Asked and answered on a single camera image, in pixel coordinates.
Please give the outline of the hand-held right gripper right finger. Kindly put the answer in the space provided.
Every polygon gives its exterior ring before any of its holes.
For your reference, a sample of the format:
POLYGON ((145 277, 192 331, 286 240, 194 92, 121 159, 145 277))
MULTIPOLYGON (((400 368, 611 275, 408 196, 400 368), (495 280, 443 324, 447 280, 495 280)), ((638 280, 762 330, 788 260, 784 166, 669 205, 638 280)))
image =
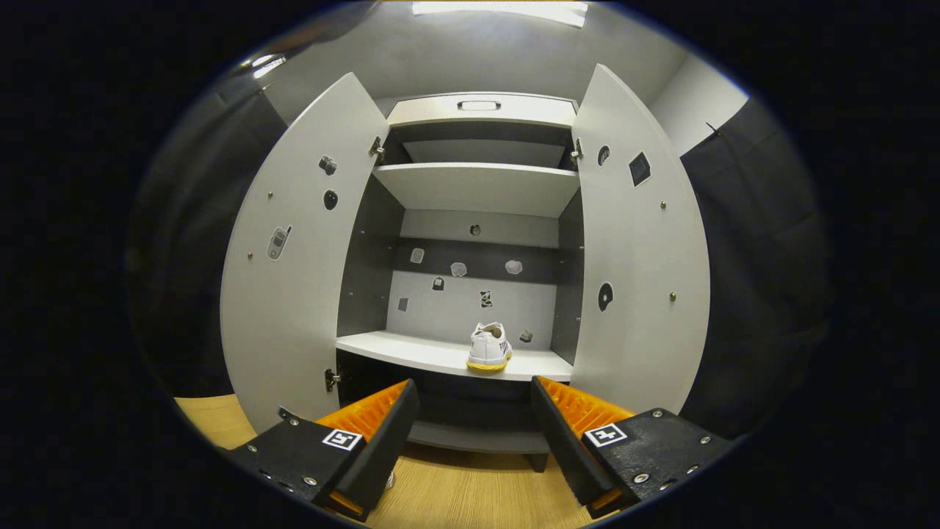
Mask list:
POLYGON ((544 376, 530 389, 549 451, 594 519, 664 495, 734 446, 667 409, 634 413, 544 376))

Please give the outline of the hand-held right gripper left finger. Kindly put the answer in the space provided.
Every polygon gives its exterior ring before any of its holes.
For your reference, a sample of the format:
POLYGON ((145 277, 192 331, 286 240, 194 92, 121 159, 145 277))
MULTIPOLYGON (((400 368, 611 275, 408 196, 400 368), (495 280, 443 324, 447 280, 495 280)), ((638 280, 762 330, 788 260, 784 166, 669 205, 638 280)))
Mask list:
POLYGON ((416 383, 406 379, 314 421, 281 406, 278 424, 226 454, 308 505, 365 522, 386 491, 419 404, 416 383))

